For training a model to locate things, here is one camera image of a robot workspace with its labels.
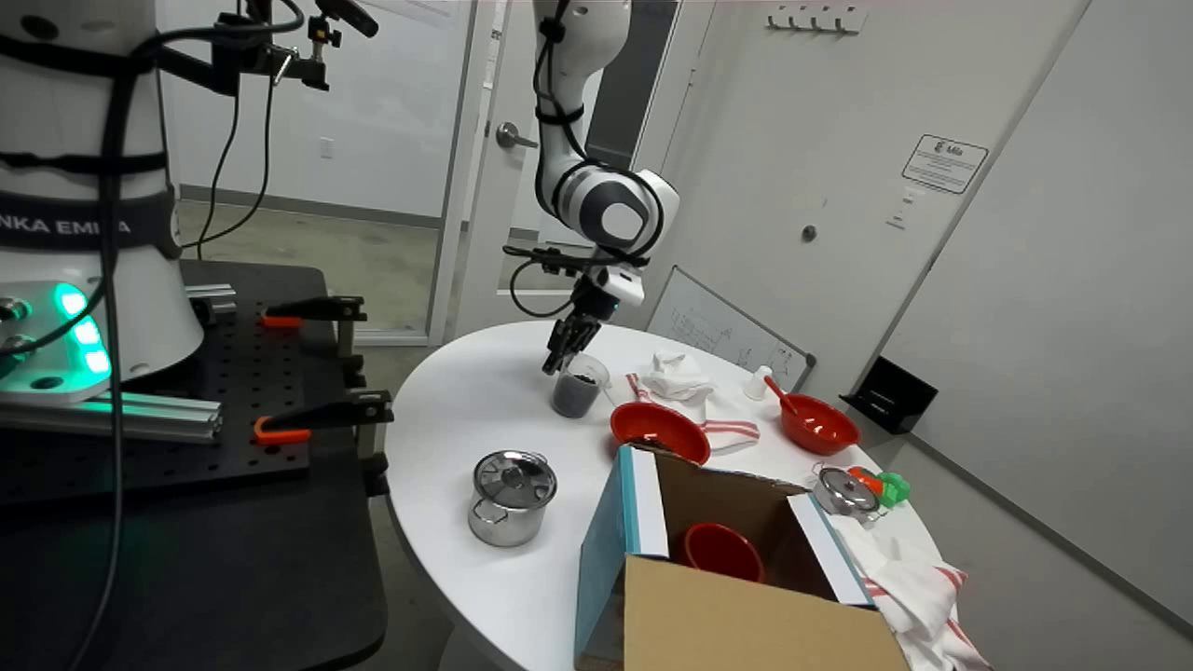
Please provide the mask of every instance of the green light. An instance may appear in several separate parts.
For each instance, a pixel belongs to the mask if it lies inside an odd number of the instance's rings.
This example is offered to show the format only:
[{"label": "green light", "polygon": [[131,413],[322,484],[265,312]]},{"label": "green light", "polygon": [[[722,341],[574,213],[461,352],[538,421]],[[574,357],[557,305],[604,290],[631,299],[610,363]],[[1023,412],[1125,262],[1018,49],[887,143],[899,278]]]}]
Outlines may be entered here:
[{"label": "green light", "polygon": [[91,371],[95,378],[108,378],[108,373],[111,373],[111,363],[108,363],[103,352],[91,352],[91,355],[87,355],[87,371]]},{"label": "green light", "polygon": [[87,311],[87,299],[71,284],[59,284],[51,299],[68,320]]},{"label": "green light", "polygon": [[75,342],[96,347],[96,342],[100,342],[100,327],[96,327],[95,320],[83,320],[83,324],[75,327]]}]

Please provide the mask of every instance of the red object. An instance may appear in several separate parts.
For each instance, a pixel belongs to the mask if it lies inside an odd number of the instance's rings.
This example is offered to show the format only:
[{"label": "red object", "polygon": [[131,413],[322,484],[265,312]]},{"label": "red object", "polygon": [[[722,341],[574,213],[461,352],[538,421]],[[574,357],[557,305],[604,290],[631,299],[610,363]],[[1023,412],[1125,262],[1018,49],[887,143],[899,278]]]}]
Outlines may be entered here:
[{"label": "red object", "polygon": [[776,378],[767,378],[767,388],[779,397],[783,428],[799,448],[835,454],[856,443],[856,426],[843,412],[814,397],[787,397]]},{"label": "red object", "polygon": [[303,448],[312,440],[312,428],[265,428],[269,417],[252,421],[252,443],[278,452],[278,448]]},{"label": "red object", "polygon": [[706,467],[711,452],[706,428],[670,407],[625,404],[610,412],[609,426],[620,443],[656,443],[696,467]]},{"label": "red object", "polygon": [[685,529],[685,563],[711,575],[732,575],[742,582],[762,582],[763,568],[751,539],[732,526],[696,524]]},{"label": "red object", "polygon": [[850,467],[850,483],[856,483],[856,488],[882,495],[882,476],[876,476],[871,469]]},{"label": "red object", "polygon": [[303,320],[298,319],[273,319],[273,312],[262,312],[262,327],[265,334],[298,334]]}]

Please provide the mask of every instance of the red plate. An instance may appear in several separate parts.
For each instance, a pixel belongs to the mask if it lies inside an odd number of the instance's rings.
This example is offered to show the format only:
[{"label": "red plate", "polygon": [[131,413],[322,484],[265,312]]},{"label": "red plate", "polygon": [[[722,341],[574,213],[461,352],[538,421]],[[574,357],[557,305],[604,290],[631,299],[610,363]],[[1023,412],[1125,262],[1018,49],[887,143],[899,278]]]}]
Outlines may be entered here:
[{"label": "red plate", "polygon": [[856,426],[814,397],[783,397],[783,428],[814,454],[835,454],[856,443]]},{"label": "red plate", "polygon": [[662,448],[685,463],[707,463],[707,438],[696,421],[656,404],[625,404],[610,412],[609,428],[620,443]]}]

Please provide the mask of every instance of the cardboard box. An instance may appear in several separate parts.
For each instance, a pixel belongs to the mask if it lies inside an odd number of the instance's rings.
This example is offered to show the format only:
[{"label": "cardboard box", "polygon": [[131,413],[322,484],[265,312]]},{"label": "cardboard box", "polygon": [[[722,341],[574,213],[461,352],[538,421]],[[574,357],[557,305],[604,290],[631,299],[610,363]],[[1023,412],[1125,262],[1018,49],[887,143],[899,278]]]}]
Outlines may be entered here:
[{"label": "cardboard box", "polygon": [[[621,448],[580,544],[578,668],[907,668],[815,519],[800,488]],[[692,524],[751,539],[767,587],[685,568]]]}]

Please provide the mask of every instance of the cable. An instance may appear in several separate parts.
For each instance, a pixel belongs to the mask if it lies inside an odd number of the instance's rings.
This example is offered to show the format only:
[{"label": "cable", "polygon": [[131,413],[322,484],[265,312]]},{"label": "cable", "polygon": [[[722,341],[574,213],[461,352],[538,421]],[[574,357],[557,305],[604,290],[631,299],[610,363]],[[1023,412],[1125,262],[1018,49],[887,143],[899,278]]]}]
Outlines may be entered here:
[{"label": "cable", "polygon": [[[153,76],[155,83],[155,131],[162,131],[162,150],[172,152],[172,122],[165,120],[165,85],[162,85],[162,71]],[[172,162],[165,162],[165,186],[177,196],[177,171]]]},{"label": "cable", "polygon": [[[290,23],[237,27],[236,35],[245,39],[245,35],[293,35],[293,30],[303,30],[303,23],[305,23],[303,7],[298,7],[293,0],[283,0],[283,4],[286,4],[290,17],[293,17]],[[148,43],[143,43],[143,44],[128,58],[128,64],[153,61],[153,58],[155,58],[165,44],[172,44],[172,43],[216,43],[216,39],[219,39],[219,30],[172,30],[172,35],[153,35]],[[32,352],[63,341],[68,334],[75,334],[87,319],[96,312],[100,299],[103,299],[108,289],[111,289],[111,274],[116,274],[116,270],[103,270],[103,266],[100,266],[96,289],[91,290],[87,305],[83,305],[71,320],[50,327],[50,334],[36,337],[36,341],[6,342],[6,347],[0,347],[0,355],[4,355],[4,357],[32,355]]]},{"label": "cable", "polygon": [[547,311],[547,312],[534,312],[534,311],[523,301],[517,280],[523,280],[523,274],[527,274],[528,266],[538,266],[538,262],[527,257],[527,262],[515,270],[515,278],[510,278],[510,301],[517,305],[517,312],[527,312],[527,319],[534,319],[534,320],[553,320],[553,319],[558,319],[563,311],[572,311],[572,299],[566,299],[563,305]]},{"label": "cable", "polygon": [[262,213],[265,196],[269,196],[269,181],[273,181],[273,101],[275,101],[275,83],[283,79],[286,64],[278,68],[278,76],[265,89],[265,156],[262,156],[265,163],[262,163],[262,186],[257,186],[257,198],[252,198],[250,213],[237,217],[231,229],[225,229],[216,234],[208,234],[208,229],[206,229],[201,240],[188,243],[182,252],[199,252],[199,257],[201,257],[206,243],[216,243],[216,240],[226,240],[226,234],[241,233]]},{"label": "cable", "polygon": [[226,163],[226,152],[236,147],[236,134],[237,134],[237,89],[231,98],[231,129],[226,129],[226,140],[225,140],[225,150],[219,150],[219,162],[216,162],[216,171],[211,171],[211,186],[208,186],[208,217],[199,233],[199,247],[195,247],[195,257],[201,262],[201,243],[208,240],[211,224],[216,224],[216,208],[219,208],[219,181],[225,181],[225,163]]},{"label": "cable", "polygon": [[[303,27],[303,11],[293,0],[283,0],[293,11],[290,30]],[[122,552],[122,355],[118,355],[118,299],[116,299],[116,270],[118,270],[118,162],[122,162],[122,140],[128,140],[128,120],[131,120],[131,101],[137,89],[137,68],[143,61],[153,61],[169,43],[208,43],[216,39],[211,30],[177,30],[177,35],[155,35],[148,43],[143,43],[131,58],[128,58],[128,71],[111,76],[111,98],[108,98],[108,120],[103,120],[103,150],[100,150],[100,217],[103,217],[103,233],[100,233],[100,284],[91,294],[87,311],[75,319],[75,324],[83,324],[83,319],[91,319],[96,311],[96,301],[103,301],[103,320],[108,320],[108,404],[111,404],[111,532],[108,532],[108,568],[103,568],[103,587],[100,587],[100,600],[91,614],[91,628],[83,636],[83,642],[75,645],[71,658],[71,671],[87,668],[87,658],[103,628],[111,592],[116,592],[116,575],[118,575],[118,552]]]},{"label": "cable", "polygon": [[[572,7],[572,0],[558,0],[558,11],[557,11],[553,23],[563,23],[566,7]],[[543,201],[541,186],[534,186],[534,196],[538,196],[538,201],[541,201],[543,213],[553,213],[557,222],[563,222],[558,201],[563,201],[563,186],[572,183],[572,175],[578,175],[578,171],[588,170],[588,163],[595,163],[600,171],[621,175],[621,181],[631,181],[631,183],[651,201],[651,208],[656,208],[651,229],[650,229],[650,222],[645,222],[645,229],[625,243],[625,252],[635,252],[635,247],[651,252],[651,247],[661,243],[661,234],[662,234],[662,229],[661,229],[661,222],[667,217],[662,198],[661,198],[641,175],[635,175],[635,171],[625,171],[625,170],[604,170],[604,163],[594,162],[588,150],[578,143],[574,120],[566,120],[566,109],[563,109],[563,101],[557,98],[557,44],[558,44],[558,43],[553,43],[553,35],[543,30],[543,44],[541,44],[538,64],[534,64],[534,94],[543,98],[543,101],[557,109],[557,122],[563,129],[563,140],[566,140],[566,147],[580,156],[580,163],[574,163],[574,170],[566,170],[566,171],[558,175],[558,183],[553,186],[553,201]],[[641,255],[625,255],[625,252],[614,252],[614,247],[595,247],[595,252],[609,255],[609,257],[614,257],[614,262],[621,262],[621,266],[645,266]]]}]

